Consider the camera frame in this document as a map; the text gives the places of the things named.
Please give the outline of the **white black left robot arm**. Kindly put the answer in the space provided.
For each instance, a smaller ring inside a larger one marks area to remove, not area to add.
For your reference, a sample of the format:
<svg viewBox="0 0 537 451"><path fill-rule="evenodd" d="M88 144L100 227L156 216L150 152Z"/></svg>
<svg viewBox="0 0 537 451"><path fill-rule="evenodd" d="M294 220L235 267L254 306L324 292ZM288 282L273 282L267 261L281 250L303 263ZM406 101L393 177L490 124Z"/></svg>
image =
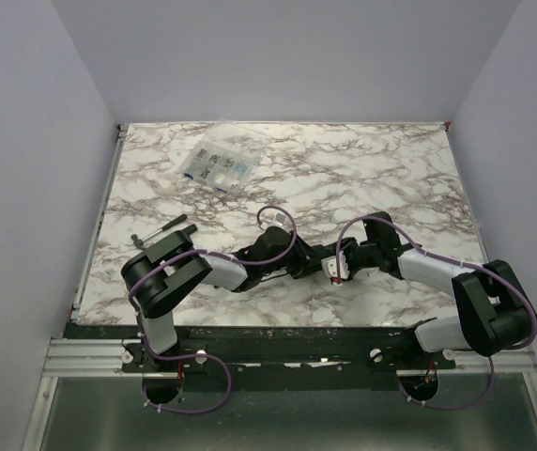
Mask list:
<svg viewBox="0 0 537 451"><path fill-rule="evenodd" d="M163 354L177 343L173 310L197 286L242 292L275 272L300 278L314 263L312 246L278 226L226 257L196 249L179 230L128 260L120 274L147 345Z"/></svg>

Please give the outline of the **dark green folding umbrella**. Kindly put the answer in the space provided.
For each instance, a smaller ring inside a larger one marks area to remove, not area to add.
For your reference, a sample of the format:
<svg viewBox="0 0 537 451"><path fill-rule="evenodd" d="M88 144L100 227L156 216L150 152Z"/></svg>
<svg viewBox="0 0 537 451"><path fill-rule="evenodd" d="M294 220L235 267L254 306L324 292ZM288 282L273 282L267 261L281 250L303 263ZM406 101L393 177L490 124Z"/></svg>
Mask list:
<svg viewBox="0 0 537 451"><path fill-rule="evenodd" d="M287 254L287 273L294 279L300 279L317 272L324 272L322 261L335 257L336 243L328 245L309 245L297 240Z"/></svg>

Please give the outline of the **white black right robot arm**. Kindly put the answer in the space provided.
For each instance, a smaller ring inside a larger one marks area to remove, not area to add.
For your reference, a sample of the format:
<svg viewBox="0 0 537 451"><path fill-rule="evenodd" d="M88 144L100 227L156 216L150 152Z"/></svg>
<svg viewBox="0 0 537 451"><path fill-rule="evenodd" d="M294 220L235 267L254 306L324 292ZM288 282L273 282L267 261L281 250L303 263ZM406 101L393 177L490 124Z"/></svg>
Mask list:
<svg viewBox="0 0 537 451"><path fill-rule="evenodd" d="M414 335L425 352L471 350L490 357L520 350L537 335L537 314L512 266L504 260L474 263L426 250L385 213L362 216L367 241L342 249L335 244L337 282L347 282L359 269L378 268L397 279L417 282L451 296L456 314L417 326Z"/></svg>

